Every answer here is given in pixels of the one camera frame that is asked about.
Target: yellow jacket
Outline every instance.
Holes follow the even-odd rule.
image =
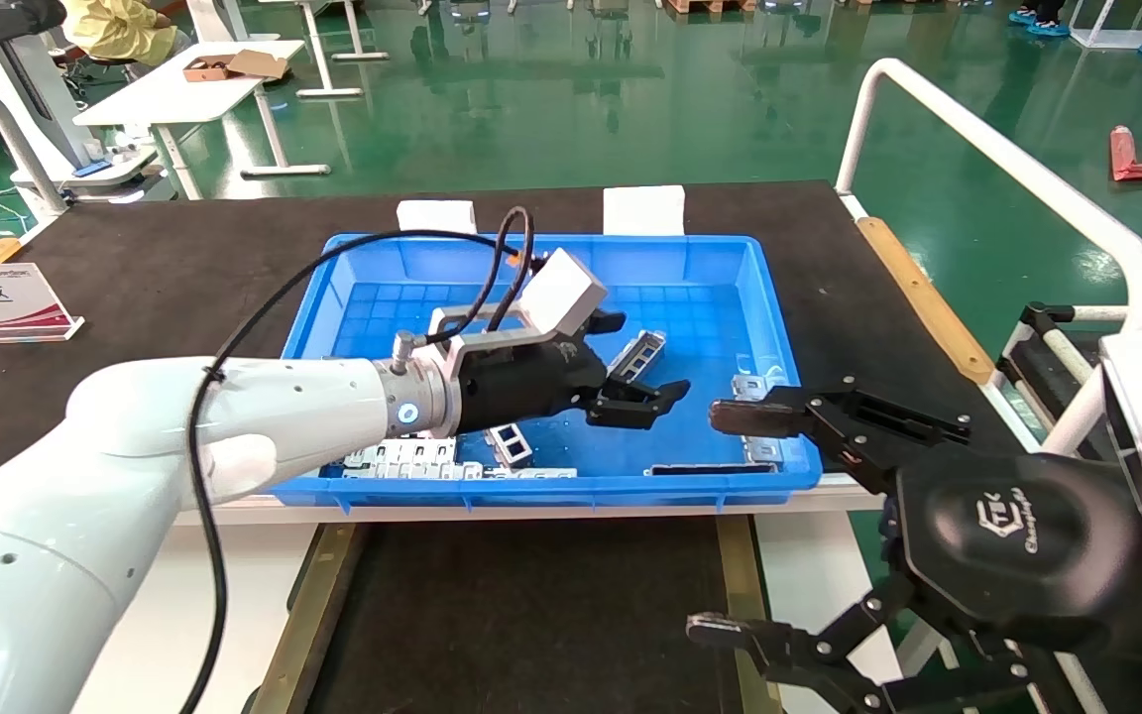
[[[140,0],[64,0],[64,37],[82,53],[158,66],[170,55],[174,26],[153,27],[158,11]]]

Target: robotic arm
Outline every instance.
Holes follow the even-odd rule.
[[[212,503],[263,491],[384,439],[452,435],[586,411],[649,428],[689,390],[608,378],[585,335],[621,329],[606,290],[556,251],[507,315],[389,360],[228,360],[200,420]],[[480,315],[489,316],[489,304]],[[440,308],[432,329],[466,308]],[[64,420],[0,467],[0,714],[72,708],[178,511],[193,506],[184,425],[209,356],[83,379]]]
[[[806,434],[883,492],[890,575],[821,632],[702,613],[686,634],[746,650],[766,680],[812,688],[842,714],[949,713],[1059,677],[1007,641],[1142,660],[1142,331],[1101,339],[1101,369],[1120,464],[980,454],[966,446],[968,425],[852,384],[713,403],[713,428]],[[906,610],[968,664],[893,682],[862,676],[849,653]]]

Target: logo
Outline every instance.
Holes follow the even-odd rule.
[[[1000,492],[984,494],[984,500],[979,500],[975,505],[975,516],[982,529],[997,537],[1008,537],[1026,527],[1020,516],[1020,505],[1003,502]]]
[[[975,503],[975,516],[982,529],[997,537],[1024,530],[1026,553],[1038,552],[1038,519],[1034,516],[1034,504],[1019,488],[1011,489],[1011,502],[1003,500],[1000,492],[984,494],[984,500]]]

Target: cardboard box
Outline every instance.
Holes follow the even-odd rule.
[[[233,72],[242,73],[242,75],[280,79],[284,77],[286,70],[289,69],[289,59],[278,59],[267,53],[241,49],[240,53],[236,53],[235,57],[232,57],[227,66]]]
[[[278,59],[267,53],[241,49],[235,55],[204,55],[183,70],[187,81],[222,81],[239,77],[280,79],[289,69],[289,59]]]
[[[236,74],[228,69],[235,55],[203,55],[183,69],[187,81],[219,81]]]

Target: handrail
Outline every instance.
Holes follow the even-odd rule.
[[[1029,193],[1037,195],[1047,208],[1081,232],[1083,236],[1113,257],[1116,264],[1123,268],[1129,302],[1123,331],[1142,329],[1142,238],[1107,214],[1104,209],[1096,207],[1091,199],[1085,198],[1047,167],[1043,167],[1037,159],[1012,144],[1007,137],[998,134],[994,127],[981,121],[968,109],[938,89],[933,82],[924,79],[901,59],[879,59],[878,63],[870,65],[867,77],[861,81],[858,105],[853,110],[853,126],[849,127],[844,159],[839,162],[839,175],[835,180],[835,191],[839,195],[852,194],[853,173],[858,168],[862,141],[867,137],[867,122],[870,109],[875,105],[875,90],[884,77],[898,82],[907,94],[914,96],[919,104],[968,141],[968,144],[986,154],[998,168],[1006,171],[1007,176],[1014,177]],[[1101,371],[1096,370],[1055,422],[1055,428],[1047,434],[1046,441],[1043,441],[1042,451],[1069,454],[1078,448],[1078,443],[1083,442],[1101,416]]]
[[[3,141],[6,141],[8,150],[11,151],[11,157],[26,171],[29,180],[33,182],[34,188],[38,190],[38,195],[41,195],[41,199],[45,200],[47,208],[56,215],[63,214],[66,208],[64,199],[59,198],[59,192],[56,191],[56,185],[47,177],[47,171],[41,167],[38,154],[29,145],[24,133],[19,130],[19,125],[15,121],[15,117],[11,115],[11,112],[9,112],[1,99],[0,133],[3,135]]]

